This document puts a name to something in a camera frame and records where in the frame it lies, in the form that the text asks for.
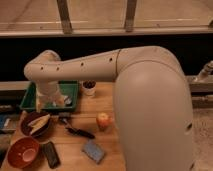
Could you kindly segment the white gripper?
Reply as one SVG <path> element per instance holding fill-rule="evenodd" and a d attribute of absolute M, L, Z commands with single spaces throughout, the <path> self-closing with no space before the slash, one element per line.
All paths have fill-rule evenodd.
<path fill-rule="evenodd" d="M 58 82 L 42 82 L 36 84 L 36 96 L 42 102 L 53 102 L 59 107 L 64 107 L 65 102 L 62 98 L 62 93 L 60 91 Z M 41 112 L 42 103 L 36 100 L 36 111 Z"/>

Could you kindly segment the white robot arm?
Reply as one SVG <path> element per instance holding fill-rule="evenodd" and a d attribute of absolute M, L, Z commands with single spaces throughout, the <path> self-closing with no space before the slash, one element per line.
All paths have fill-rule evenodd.
<path fill-rule="evenodd" d="M 114 83 L 114 112 L 126 171 L 194 171 L 193 107 L 176 56 L 160 46 L 122 48 L 63 61 L 46 50 L 24 67 L 37 109 L 61 105 L 58 82 Z"/>

